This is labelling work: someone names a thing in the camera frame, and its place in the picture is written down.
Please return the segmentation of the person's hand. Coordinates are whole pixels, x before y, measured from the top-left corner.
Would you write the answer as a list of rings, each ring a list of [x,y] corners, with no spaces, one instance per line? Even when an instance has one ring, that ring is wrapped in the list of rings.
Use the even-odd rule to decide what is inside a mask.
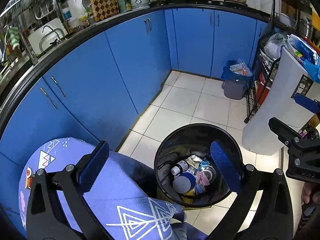
[[[304,183],[301,193],[301,204],[308,204],[310,199],[312,199],[314,203],[319,204],[319,191],[313,193],[313,190],[317,186],[317,184]]]

